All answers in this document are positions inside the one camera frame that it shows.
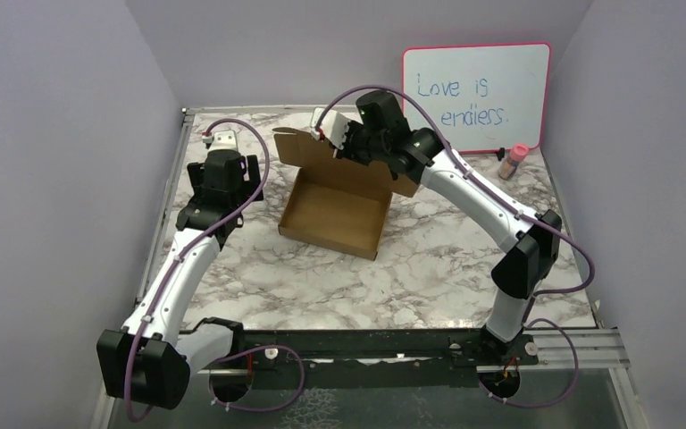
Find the brown cardboard box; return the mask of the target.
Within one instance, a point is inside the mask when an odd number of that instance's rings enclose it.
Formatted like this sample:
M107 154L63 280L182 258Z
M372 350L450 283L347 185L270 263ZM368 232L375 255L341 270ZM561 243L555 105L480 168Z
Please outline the brown cardboard box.
M392 198L411 198L418 185L394 180L382 162L336 159L328 144L302 130L272 130L279 160L298 168L278 232L288 239L368 260L379 253Z

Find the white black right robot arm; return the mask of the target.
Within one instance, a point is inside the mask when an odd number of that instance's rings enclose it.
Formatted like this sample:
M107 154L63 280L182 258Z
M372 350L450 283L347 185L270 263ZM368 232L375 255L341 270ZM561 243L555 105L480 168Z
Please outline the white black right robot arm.
M407 177L438 193L494 240L504 255L491 271L497 292L479 343L487 361L504 362L515 353L535 288L557 260L561 217L514 201L470 167L434 122L412 128L391 91L364 92L356 100L358 120L327 106L314 123L315 137L327 140L337 159L384 163L393 179Z

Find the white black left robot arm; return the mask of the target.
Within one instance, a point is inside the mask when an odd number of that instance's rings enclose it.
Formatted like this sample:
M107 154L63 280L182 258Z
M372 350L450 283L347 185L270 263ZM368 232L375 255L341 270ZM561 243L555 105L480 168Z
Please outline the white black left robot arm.
M244 358L240 323L215 319L186 334L180 326L205 272L241 227L243 208L264 198L257 156L215 149L187 172L193 195L177 214L154 285L122 328L103 331L96 343L108 396L166 409L180 404L190 378L213 360L231 367Z

